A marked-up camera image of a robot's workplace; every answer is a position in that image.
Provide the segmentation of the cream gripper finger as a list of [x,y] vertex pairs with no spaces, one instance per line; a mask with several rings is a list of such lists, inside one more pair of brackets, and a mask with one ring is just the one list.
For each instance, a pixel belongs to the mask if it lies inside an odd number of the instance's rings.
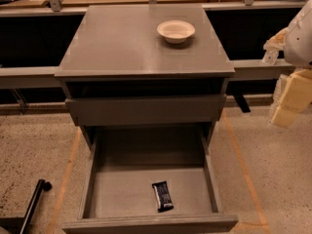
[[277,100],[271,123],[286,128],[312,102],[312,70],[297,69],[282,81],[285,87]]
[[269,40],[263,45],[265,51],[277,50],[282,51],[285,45],[285,37],[288,32],[288,29],[285,27],[281,29],[278,33],[272,36]]

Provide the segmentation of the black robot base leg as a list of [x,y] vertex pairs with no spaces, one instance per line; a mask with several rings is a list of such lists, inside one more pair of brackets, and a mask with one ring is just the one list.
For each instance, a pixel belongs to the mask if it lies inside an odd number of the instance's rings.
[[43,191],[50,191],[53,188],[51,183],[45,179],[39,179],[27,210],[23,217],[1,217],[0,234],[27,234],[36,206]]

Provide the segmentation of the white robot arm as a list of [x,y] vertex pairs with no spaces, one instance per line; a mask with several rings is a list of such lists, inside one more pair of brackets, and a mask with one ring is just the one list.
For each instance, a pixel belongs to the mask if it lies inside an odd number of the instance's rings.
[[290,24],[263,45],[262,62],[274,65],[280,51],[295,71],[285,79],[271,123],[288,127],[312,102],[312,0],[305,3]]

